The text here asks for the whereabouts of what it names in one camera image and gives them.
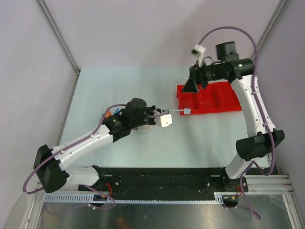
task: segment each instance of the white table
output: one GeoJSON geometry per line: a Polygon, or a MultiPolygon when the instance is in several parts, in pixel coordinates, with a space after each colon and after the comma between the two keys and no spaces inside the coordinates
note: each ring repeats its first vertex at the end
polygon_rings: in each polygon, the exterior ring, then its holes
{"type": "MultiPolygon", "coordinates": [[[[144,99],[148,106],[177,109],[176,86],[184,84],[188,75],[188,67],[83,68],[61,143],[95,128],[108,106],[134,97],[144,99]]],[[[247,137],[243,112],[172,115],[171,126],[130,134],[73,166],[225,167],[236,154],[236,141],[247,137]]],[[[268,166],[266,158],[258,164],[268,166]]]]}

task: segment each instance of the red tray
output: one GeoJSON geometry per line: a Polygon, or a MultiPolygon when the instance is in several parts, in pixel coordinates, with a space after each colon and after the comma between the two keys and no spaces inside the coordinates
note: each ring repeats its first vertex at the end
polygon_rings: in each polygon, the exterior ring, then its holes
{"type": "Polygon", "coordinates": [[[185,93],[184,85],[177,85],[179,109],[190,108],[191,115],[241,111],[238,98],[228,82],[209,83],[199,93],[185,93]]]}

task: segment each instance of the wall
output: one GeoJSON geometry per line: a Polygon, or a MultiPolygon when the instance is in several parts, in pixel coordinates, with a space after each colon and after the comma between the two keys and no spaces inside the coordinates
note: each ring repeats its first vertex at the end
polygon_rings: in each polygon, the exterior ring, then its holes
{"type": "Polygon", "coordinates": [[[14,229],[29,202],[23,182],[37,148],[56,144],[76,76],[34,0],[1,1],[0,31],[0,228],[13,208],[14,229]]]}
{"type": "MultiPolygon", "coordinates": [[[[46,0],[80,67],[194,64],[191,49],[211,29],[231,25],[258,41],[279,0],[46,0]]],[[[219,31],[204,46],[236,41],[241,58],[253,48],[243,34],[219,31]]]]}
{"type": "Polygon", "coordinates": [[[269,115],[285,140],[276,151],[276,161],[289,174],[305,215],[305,1],[288,5],[259,57],[260,90],[269,115]]]}

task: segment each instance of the colorful object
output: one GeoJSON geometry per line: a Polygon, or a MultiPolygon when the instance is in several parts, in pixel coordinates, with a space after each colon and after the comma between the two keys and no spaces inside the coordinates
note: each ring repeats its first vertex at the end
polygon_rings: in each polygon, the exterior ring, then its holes
{"type": "Polygon", "coordinates": [[[190,108],[191,115],[242,110],[238,98],[228,82],[209,83],[198,93],[182,92],[183,87],[184,85],[177,85],[179,109],[190,108]]]}

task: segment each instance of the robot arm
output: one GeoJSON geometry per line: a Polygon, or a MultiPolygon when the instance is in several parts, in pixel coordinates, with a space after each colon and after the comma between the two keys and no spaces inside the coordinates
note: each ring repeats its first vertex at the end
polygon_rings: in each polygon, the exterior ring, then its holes
{"type": "Polygon", "coordinates": [[[61,146],[49,149],[47,145],[38,149],[34,169],[46,158],[51,157],[36,174],[47,193],[54,192],[64,185],[92,186],[99,180],[94,167],[70,167],[73,162],[94,149],[114,143],[128,136],[132,129],[143,125],[166,127],[172,124],[171,114],[155,106],[147,107],[146,102],[134,98],[122,109],[122,113],[110,115],[97,129],[61,146]]]}
{"type": "Polygon", "coordinates": [[[190,76],[183,91],[197,93],[200,88],[205,88],[209,81],[220,79],[225,79],[231,84],[241,104],[248,133],[248,138],[236,142],[237,154],[224,169],[225,176],[228,179],[237,179],[251,161],[264,157],[271,151],[271,139],[265,130],[265,124],[254,99],[254,93],[257,94],[266,116],[266,124],[272,131],[275,146],[279,145],[285,135],[283,130],[276,130],[266,111],[259,93],[257,78],[254,80],[255,92],[252,91],[253,63],[250,59],[239,59],[235,50],[235,43],[226,42],[216,46],[220,64],[205,65],[205,63],[202,63],[202,52],[204,50],[200,49],[198,45],[192,50],[193,54],[201,58],[198,58],[197,63],[190,67],[190,76]]]}

